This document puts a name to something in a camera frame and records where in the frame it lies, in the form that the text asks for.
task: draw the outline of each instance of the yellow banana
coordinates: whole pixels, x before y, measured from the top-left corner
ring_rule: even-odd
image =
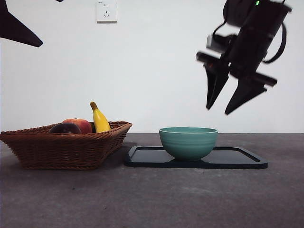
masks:
[[[93,110],[93,120],[96,133],[105,132],[111,130],[108,120],[105,115],[98,109],[95,102],[90,103]]]

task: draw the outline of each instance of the cable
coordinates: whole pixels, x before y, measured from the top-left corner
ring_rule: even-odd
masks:
[[[273,56],[270,60],[263,60],[263,63],[269,64],[274,62],[275,60],[277,60],[284,52],[285,46],[286,46],[286,36],[287,36],[287,30],[286,30],[286,26],[284,23],[282,23],[282,42],[281,42],[281,46],[279,48],[279,50],[277,51],[277,53],[275,54],[275,56]]]
[[[213,34],[212,34],[212,36],[214,37],[214,39],[215,39],[215,33],[217,32],[217,30],[220,28],[220,27],[222,27],[223,25],[225,25],[226,24],[226,22],[227,22],[227,19],[228,19],[228,6],[229,6],[229,0],[227,0],[226,1],[226,17],[225,17],[225,19],[224,19],[224,22],[222,23],[222,24],[220,24],[215,30],[214,30],[214,32],[213,32]]]

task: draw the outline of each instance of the ceramic bowl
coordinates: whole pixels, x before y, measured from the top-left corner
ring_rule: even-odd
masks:
[[[159,130],[168,154],[180,161],[198,161],[213,149],[218,131],[202,127],[167,127]]]

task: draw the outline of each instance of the concrete surface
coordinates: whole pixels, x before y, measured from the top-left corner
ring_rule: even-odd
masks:
[[[219,134],[269,161],[263,170],[131,168],[129,133],[93,171],[23,170],[1,145],[1,228],[302,228],[304,134]]]

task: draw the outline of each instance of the wall socket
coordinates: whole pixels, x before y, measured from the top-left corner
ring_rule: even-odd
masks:
[[[97,22],[117,22],[117,0],[99,0],[96,15]]]

